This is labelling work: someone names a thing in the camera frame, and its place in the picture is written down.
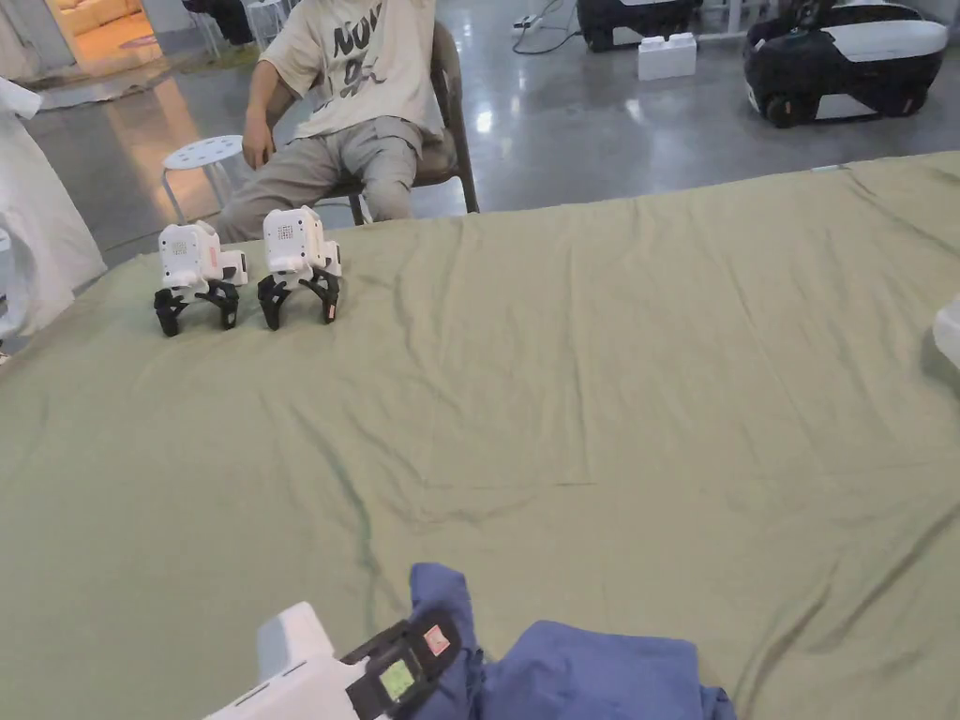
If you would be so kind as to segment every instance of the black bracket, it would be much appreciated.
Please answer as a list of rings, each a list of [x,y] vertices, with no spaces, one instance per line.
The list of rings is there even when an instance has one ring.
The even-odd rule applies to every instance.
[[[331,275],[326,270],[313,269],[313,277],[309,280],[301,280],[300,285],[309,288],[314,292],[320,301],[324,304],[324,313],[320,317],[325,325],[329,325],[337,319],[337,302],[340,299],[340,278]]]
[[[313,277],[301,280],[300,285],[309,288],[320,298],[324,306],[321,321],[330,324],[337,319],[337,302],[340,299],[340,278],[327,271],[314,268]],[[290,297],[292,290],[287,288],[286,280],[276,282],[274,276],[264,277],[256,286],[256,296],[260,300],[263,317],[271,330],[280,328],[280,306]]]
[[[235,286],[221,280],[210,280],[210,291],[196,293],[195,298],[211,302],[220,308],[220,327],[230,330],[236,327],[237,310],[240,307],[240,293]],[[154,310],[160,320],[160,328],[168,338],[180,334],[180,313],[188,303],[183,301],[183,295],[174,295],[169,288],[158,290],[154,294]]]

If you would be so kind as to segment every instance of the blue cloth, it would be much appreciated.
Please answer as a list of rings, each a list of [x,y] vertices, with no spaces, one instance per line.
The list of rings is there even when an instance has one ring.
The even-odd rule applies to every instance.
[[[415,618],[447,611],[463,641],[416,720],[736,720],[722,689],[701,687],[689,642],[538,622],[485,664],[463,575],[417,564],[410,591]]]

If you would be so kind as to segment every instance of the concrete floor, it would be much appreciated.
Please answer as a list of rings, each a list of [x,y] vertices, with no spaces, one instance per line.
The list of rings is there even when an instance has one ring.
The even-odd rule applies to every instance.
[[[565,24],[567,13],[552,15],[552,22]],[[635,53],[593,55],[580,38],[551,55],[514,55],[508,28],[518,11],[510,0],[442,0],[438,14],[461,50],[484,211],[960,149],[958,52],[948,55],[916,117],[778,131],[747,104],[737,43],[702,47],[694,77],[641,84]],[[533,49],[558,36],[541,31],[527,44]],[[174,220],[160,186],[162,159],[198,138],[242,132],[250,72],[178,75],[148,92],[42,113],[28,124],[109,265],[151,252],[156,234]],[[217,210],[199,171],[174,175],[172,184],[192,217]],[[414,203],[421,217],[464,212],[456,182],[417,190]],[[329,225],[349,224],[341,207],[323,215]]]

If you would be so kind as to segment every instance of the black and white robot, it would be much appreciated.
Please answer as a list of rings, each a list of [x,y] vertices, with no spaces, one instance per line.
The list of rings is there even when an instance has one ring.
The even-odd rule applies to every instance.
[[[280,307],[304,287],[323,304],[321,321],[337,318],[340,298],[340,245],[324,237],[324,224],[313,209],[273,210],[263,221],[270,274],[257,285],[257,297],[271,330],[280,327]]]
[[[685,33],[703,0],[577,0],[587,47],[602,53],[636,47],[644,37]]]
[[[163,287],[154,295],[154,310],[167,337],[180,333],[180,313],[196,300],[220,309],[220,325],[237,324],[240,295],[246,285],[247,256],[239,250],[220,250],[220,237],[203,221],[168,226],[158,239]]]
[[[778,128],[912,115],[940,70],[948,29],[883,0],[797,0],[744,48],[751,105]]]

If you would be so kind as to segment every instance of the person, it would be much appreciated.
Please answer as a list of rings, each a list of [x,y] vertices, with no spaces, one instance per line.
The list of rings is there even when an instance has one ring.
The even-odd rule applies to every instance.
[[[253,42],[247,11],[242,0],[181,0],[194,14],[207,14],[217,23],[220,34],[231,45]]]
[[[442,131],[430,83],[436,0],[301,0],[253,70],[243,153],[256,170],[221,213],[222,242],[262,235],[274,209],[313,205],[349,174],[375,221],[412,217],[425,138]],[[283,84],[324,102],[277,149],[268,107]]]

